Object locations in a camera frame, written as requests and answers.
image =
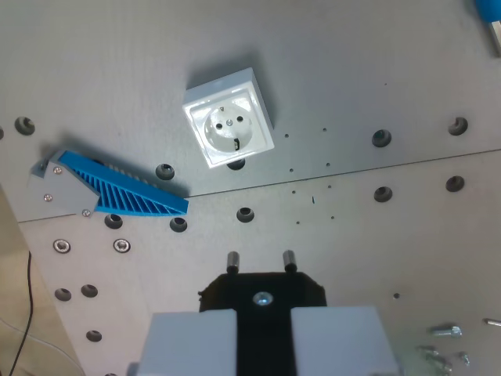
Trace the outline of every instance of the metal pin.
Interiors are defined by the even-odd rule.
[[[240,255],[238,252],[231,251],[228,253],[228,262],[226,263],[226,272],[228,274],[237,274],[240,266]]]
[[[499,320],[484,319],[484,323],[487,325],[496,325],[497,327],[501,327],[501,321]]]
[[[293,273],[297,271],[296,255],[294,251],[289,249],[283,253],[283,265],[286,272]]]

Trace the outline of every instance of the small hole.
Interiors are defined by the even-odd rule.
[[[175,233],[182,233],[188,228],[188,222],[184,220],[183,218],[173,218],[171,219],[171,230],[174,231]]]
[[[119,215],[109,214],[105,217],[104,224],[107,225],[109,228],[116,230],[122,227],[124,221],[122,221],[122,218]]]
[[[445,184],[445,188],[449,192],[458,192],[462,190],[464,187],[464,178],[461,176],[453,176],[449,180],[447,180],[447,183]]]
[[[234,161],[227,164],[228,168],[233,171],[240,170],[243,166],[245,166],[245,159],[239,159],[238,161]]]
[[[380,129],[373,134],[373,145],[375,147],[385,147],[391,142],[391,133],[386,129]]]
[[[81,293],[87,298],[95,298],[98,294],[98,290],[96,286],[92,286],[91,284],[84,284],[81,287]]]
[[[174,168],[166,163],[159,164],[155,173],[157,174],[157,178],[160,180],[171,180],[175,174]]]
[[[103,336],[98,331],[88,331],[85,335],[90,342],[99,342],[103,339]]]
[[[71,293],[66,288],[58,288],[54,291],[54,296],[58,298],[61,302],[67,302],[71,299]]]
[[[468,129],[468,120],[464,117],[457,117],[456,122],[449,126],[449,133],[453,136],[460,136]]]
[[[381,188],[376,189],[374,192],[374,200],[377,202],[386,202],[391,199],[393,196],[393,191],[387,186],[382,186]]]
[[[241,208],[236,212],[236,218],[242,223],[249,223],[254,219],[254,212],[249,208]]]
[[[31,136],[34,133],[33,121],[27,117],[19,117],[14,121],[14,126],[16,130],[23,136]]]

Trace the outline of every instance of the gray metal surface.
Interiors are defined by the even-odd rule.
[[[19,221],[44,217],[27,171],[59,148],[188,197],[501,147],[501,64],[467,1],[16,0],[0,35],[0,183]],[[276,147],[209,170],[184,92],[245,67]],[[470,127],[454,137],[458,116]]]
[[[418,345],[435,346],[455,376],[494,375],[501,331],[483,319],[501,319],[500,164],[498,151],[193,197],[182,233],[169,218],[127,216],[112,230],[98,212],[20,227],[49,291],[72,294],[54,302],[88,376],[126,375],[151,315],[197,311],[197,292],[225,272],[229,251],[249,273],[283,271],[288,249],[324,286],[329,306],[377,307],[407,376],[433,374]],[[454,175],[466,183],[451,193],[445,182]],[[393,191],[388,202],[373,198],[381,186]],[[243,207],[255,213],[248,223],[236,218]],[[65,255],[52,249],[61,238],[71,243]],[[126,254],[114,250],[120,238],[131,244]],[[97,296],[79,292],[86,284]],[[463,336],[429,333],[446,323]],[[103,340],[90,342],[89,330]]]

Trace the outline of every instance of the blue plastic part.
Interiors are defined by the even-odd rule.
[[[66,151],[59,162],[100,194],[97,212],[122,215],[184,215],[188,201],[133,179],[86,157]]]
[[[476,0],[478,13],[485,22],[501,20],[501,0]]]

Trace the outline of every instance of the white wall socket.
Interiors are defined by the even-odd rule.
[[[252,68],[187,90],[182,108],[210,168],[275,147]]]

